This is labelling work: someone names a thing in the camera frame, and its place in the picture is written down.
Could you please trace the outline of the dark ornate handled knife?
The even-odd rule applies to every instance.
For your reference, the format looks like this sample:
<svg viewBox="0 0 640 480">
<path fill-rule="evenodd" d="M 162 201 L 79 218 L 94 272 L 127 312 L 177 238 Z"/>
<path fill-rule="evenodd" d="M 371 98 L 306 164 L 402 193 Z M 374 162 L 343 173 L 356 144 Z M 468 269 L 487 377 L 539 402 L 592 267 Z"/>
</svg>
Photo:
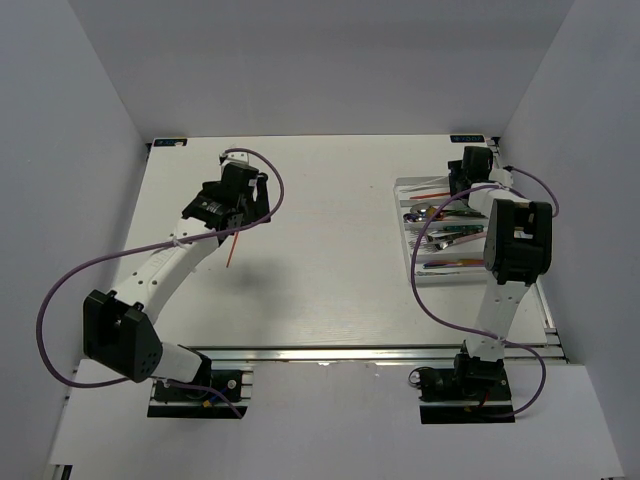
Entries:
<svg viewBox="0 0 640 480">
<path fill-rule="evenodd" d="M 481 273 L 483 272 L 480 272 L 478 270 L 453 270 L 453 271 L 435 270 L 435 271 L 416 271 L 415 276 L 418 276 L 418 277 L 451 277 L 455 275 L 476 276 Z"/>
</svg>

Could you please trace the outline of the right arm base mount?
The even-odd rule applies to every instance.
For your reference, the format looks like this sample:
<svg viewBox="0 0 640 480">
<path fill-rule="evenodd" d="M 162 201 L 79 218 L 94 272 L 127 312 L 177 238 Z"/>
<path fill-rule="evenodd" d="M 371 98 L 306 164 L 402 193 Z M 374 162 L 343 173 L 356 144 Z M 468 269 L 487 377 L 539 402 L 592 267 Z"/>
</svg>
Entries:
<svg viewBox="0 0 640 480">
<path fill-rule="evenodd" d="M 451 368 L 417 367 L 408 383 L 419 391 L 423 425 L 504 424 L 515 421 L 504 362 L 466 353 Z"/>
</svg>

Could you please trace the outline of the pink handled spoon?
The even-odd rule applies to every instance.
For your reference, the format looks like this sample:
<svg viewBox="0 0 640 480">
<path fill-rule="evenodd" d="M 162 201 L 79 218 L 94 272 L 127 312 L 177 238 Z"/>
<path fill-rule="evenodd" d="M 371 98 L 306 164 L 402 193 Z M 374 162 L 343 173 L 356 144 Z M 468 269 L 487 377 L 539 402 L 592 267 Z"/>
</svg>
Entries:
<svg viewBox="0 0 640 480">
<path fill-rule="evenodd" d="M 421 202 L 410 208 L 410 213 L 420 217 L 430 217 L 436 210 L 429 202 Z"/>
</svg>

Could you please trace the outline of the iridescent gold spoon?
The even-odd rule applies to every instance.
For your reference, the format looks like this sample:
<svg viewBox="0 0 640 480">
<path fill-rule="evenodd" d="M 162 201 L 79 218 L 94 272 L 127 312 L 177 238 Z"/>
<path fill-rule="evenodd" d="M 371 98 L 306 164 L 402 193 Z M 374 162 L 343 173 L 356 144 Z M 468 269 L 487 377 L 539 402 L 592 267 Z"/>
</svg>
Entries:
<svg viewBox="0 0 640 480">
<path fill-rule="evenodd" d="M 442 211 L 437 213 L 438 207 L 436 207 L 435 212 L 430 217 L 420 217 L 422 219 L 429 219 L 433 217 L 436 221 L 443 221 L 449 218 L 483 218 L 483 215 L 480 212 L 477 212 L 473 209 L 462 208 L 462 209 L 448 209 L 444 208 Z"/>
</svg>

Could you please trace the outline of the iridescent rainbow knife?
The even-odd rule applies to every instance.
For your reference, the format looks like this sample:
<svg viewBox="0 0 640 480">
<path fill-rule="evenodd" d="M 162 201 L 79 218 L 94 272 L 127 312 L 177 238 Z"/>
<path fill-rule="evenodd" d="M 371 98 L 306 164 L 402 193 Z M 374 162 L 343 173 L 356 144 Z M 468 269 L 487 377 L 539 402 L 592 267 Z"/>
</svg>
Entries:
<svg viewBox="0 0 640 480">
<path fill-rule="evenodd" d="M 423 269 L 438 268 L 475 268 L 483 267 L 484 261 L 481 259 L 452 259 L 452 260 L 433 260 L 422 265 Z"/>
</svg>

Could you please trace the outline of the orange chopstick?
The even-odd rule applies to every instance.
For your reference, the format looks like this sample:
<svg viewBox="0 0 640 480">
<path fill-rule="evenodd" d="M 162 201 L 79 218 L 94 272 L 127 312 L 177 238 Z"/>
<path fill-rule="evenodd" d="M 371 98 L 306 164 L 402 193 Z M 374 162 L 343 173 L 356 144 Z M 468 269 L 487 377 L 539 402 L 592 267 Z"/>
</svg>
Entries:
<svg viewBox="0 0 640 480">
<path fill-rule="evenodd" d="M 233 259 L 233 255 L 235 253 L 236 247 L 237 247 L 237 243 L 238 243 L 238 239 L 239 239 L 239 232 L 234 233 L 233 235 L 233 240 L 231 243 L 231 247 L 229 250 L 229 254 L 225 263 L 225 268 L 229 268 Z"/>
<path fill-rule="evenodd" d="M 410 196 L 409 200 L 426 200 L 426 199 L 442 198 L 442 197 L 449 197 L 449 196 L 450 196 L 449 192 L 437 192 L 437 193 Z"/>
</svg>

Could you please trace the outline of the blue corner sticker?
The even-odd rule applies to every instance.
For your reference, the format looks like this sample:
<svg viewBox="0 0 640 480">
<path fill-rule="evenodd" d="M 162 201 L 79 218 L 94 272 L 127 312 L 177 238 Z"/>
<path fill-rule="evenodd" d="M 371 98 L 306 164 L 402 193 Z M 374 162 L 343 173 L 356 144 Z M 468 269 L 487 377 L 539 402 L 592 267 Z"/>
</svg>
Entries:
<svg viewBox="0 0 640 480">
<path fill-rule="evenodd" d="M 186 138 L 158 138 L 153 141 L 154 148 L 161 147 L 184 147 L 188 143 Z"/>
<path fill-rule="evenodd" d="M 449 139 L 452 143 L 485 143 L 483 135 L 474 134 L 451 134 Z"/>
</svg>

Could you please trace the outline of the left blue corner sticker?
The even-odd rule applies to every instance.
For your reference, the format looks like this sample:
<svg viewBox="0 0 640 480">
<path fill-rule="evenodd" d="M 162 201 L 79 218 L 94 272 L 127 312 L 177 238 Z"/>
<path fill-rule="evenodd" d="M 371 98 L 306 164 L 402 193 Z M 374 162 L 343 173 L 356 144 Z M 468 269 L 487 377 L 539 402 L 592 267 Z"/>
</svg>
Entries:
<svg viewBox="0 0 640 480">
<path fill-rule="evenodd" d="M 161 147 L 184 147 L 188 143 L 186 138 L 158 138 L 153 141 L 154 148 Z"/>
</svg>

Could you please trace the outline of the green handled fork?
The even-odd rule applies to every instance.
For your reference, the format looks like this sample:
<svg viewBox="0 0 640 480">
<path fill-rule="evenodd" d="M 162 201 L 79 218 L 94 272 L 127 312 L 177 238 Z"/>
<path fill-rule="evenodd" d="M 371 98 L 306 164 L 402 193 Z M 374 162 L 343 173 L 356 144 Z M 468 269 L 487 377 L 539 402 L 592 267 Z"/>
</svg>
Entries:
<svg viewBox="0 0 640 480">
<path fill-rule="evenodd" d="M 424 234 L 427 242 L 438 242 L 483 233 L 483 225 L 454 225 L 439 229 L 428 229 Z"/>
</svg>

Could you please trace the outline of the right blue corner sticker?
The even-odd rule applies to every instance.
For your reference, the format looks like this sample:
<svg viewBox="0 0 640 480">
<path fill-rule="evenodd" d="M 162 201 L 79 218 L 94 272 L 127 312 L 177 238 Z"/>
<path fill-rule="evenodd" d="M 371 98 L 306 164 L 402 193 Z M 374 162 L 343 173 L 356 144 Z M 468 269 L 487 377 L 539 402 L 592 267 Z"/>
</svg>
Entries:
<svg viewBox="0 0 640 480">
<path fill-rule="evenodd" d="M 452 143 L 485 143 L 483 135 L 474 134 L 451 134 L 449 139 Z"/>
</svg>

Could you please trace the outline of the aluminium table front rail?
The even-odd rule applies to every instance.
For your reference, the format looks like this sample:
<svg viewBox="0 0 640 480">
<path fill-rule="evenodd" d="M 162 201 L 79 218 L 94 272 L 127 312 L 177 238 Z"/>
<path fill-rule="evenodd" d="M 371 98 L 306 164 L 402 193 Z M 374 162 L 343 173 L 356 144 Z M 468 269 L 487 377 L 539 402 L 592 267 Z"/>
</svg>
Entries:
<svg viewBox="0 0 640 480">
<path fill-rule="evenodd" d="M 460 346 L 208 348 L 200 352 L 216 361 L 338 362 L 452 361 Z"/>
</svg>

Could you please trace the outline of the white chopstick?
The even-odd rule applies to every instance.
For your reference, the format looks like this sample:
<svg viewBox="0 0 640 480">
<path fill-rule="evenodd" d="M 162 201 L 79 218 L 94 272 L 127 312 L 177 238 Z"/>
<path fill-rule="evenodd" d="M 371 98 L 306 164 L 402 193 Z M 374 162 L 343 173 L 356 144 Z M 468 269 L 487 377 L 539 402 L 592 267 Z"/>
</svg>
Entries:
<svg viewBox="0 0 640 480">
<path fill-rule="evenodd" d="M 405 185 L 401 188 L 403 193 L 410 193 L 415 191 L 423 191 L 433 188 L 447 188 L 449 186 L 449 179 L 447 176 L 433 177 L 427 181 L 417 184 Z"/>
</svg>

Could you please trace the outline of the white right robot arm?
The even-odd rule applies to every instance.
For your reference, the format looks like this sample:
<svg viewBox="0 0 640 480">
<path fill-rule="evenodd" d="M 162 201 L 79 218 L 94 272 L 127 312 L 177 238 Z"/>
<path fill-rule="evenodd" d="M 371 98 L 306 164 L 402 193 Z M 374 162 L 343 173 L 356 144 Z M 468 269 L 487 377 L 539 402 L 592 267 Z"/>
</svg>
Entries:
<svg viewBox="0 0 640 480">
<path fill-rule="evenodd" d="M 487 285 L 472 332 L 464 340 L 451 374 L 453 390 L 472 399 L 500 381 L 504 341 L 519 305 L 551 265 L 552 220 L 557 203 L 532 201 L 511 190 L 508 169 L 493 166 L 488 147 L 466 146 L 450 161 L 454 198 L 488 219 L 483 249 Z"/>
</svg>

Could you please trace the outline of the black handled spoon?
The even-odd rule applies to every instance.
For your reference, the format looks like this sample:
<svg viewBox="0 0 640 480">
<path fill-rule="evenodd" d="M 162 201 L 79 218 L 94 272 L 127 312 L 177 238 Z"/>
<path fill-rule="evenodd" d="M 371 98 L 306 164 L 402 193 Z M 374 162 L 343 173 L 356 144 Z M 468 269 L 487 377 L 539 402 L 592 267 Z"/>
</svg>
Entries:
<svg viewBox="0 0 640 480">
<path fill-rule="evenodd" d="M 403 220 L 405 223 L 424 223 L 427 220 L 430 220 L 431 222 L 451 222 L 451 221 L 485 221 L 486 217 L 483 216 L 483 218 L 449 218 L 443 221 L 436 221 L 433 217 L 429 218 L 429 219 L 422 219 L 416 215 L 409 213 L 405 213 L 403 215 Z"/>
</svg>

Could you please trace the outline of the white cutlery tray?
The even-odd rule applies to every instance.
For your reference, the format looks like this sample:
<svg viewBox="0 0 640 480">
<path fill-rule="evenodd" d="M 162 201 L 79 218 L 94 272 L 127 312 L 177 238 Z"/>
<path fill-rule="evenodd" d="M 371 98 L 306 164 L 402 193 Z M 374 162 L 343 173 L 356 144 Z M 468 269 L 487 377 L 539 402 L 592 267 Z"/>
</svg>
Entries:
<svg viewBox="0 0 640 480">
<path fill-rule="evenodd" d="M 488 219 L 462 201 L 428 219 L 449 196 L 445 177 L 399 177 L 393 193 L 407 274 L 418 286 L 486 281 L 483 249 Z"/>
</svg>

